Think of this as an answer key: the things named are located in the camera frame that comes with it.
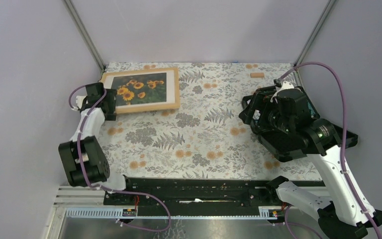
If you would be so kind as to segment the sunflower photo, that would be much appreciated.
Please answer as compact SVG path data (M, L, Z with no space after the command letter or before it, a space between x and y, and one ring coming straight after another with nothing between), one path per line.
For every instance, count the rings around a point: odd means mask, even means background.
M116 90L116 105L142 105L167 101L167 74L114 77L111 88Z

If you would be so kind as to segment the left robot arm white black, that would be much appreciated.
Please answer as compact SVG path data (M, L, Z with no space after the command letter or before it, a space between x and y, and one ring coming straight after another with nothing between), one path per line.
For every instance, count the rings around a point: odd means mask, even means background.
M102 82L84 85L85 96L69 95L69 106L79 112L80 122L69 141L59 144L58 152L69 185L104 190L124 205L134 200L133 189L126 186L126 177L111 173L108 159L99 144L98 135L106 121L116 120L116 91Z

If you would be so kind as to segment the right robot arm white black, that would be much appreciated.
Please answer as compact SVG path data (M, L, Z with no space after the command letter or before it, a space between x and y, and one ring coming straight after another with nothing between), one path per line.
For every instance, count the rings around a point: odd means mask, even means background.
M268 203L292 205L316 220L331 239L361 239L382 225L382 211L363 195L341 150L355 146L358 137L318 114L302 87L257 89L243 97L239 119L280 162L307 157L320 174L329 196L322 198L278 176L267 184Z

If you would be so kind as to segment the black poker chip case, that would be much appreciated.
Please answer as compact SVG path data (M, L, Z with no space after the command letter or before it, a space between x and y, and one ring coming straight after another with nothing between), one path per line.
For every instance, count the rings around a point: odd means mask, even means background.
M341 145L342 127L321 118L310 99L309 101L313 122L295 134L277 131L262 133L260 130L252 130L258 142L280 162L303 158L308 154L325 156L326 150Z

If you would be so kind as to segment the small wooden block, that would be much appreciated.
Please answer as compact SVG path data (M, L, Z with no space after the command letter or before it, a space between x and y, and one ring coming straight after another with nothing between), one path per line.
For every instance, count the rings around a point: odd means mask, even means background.
M264 78L265 74L262 72L254 72L250 74L251 78Z

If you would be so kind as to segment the floral tablecloth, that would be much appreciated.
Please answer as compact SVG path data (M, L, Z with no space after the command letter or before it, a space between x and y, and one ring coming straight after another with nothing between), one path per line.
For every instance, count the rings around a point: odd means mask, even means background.
M129 177L319 181L306 158L281 163L238 115L241 100L270 86L290 63L110 63L109 72L177 67L181 106L119 115L98 141L111 172ZM251 78L262 72L264 78Z

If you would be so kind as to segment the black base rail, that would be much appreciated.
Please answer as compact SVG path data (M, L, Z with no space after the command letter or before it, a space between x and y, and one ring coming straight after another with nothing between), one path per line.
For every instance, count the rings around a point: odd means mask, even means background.
M106 193L105 206L131 206L139 214L160 216L255 215L261 206L287 206L266 180L128 178L131 194Z

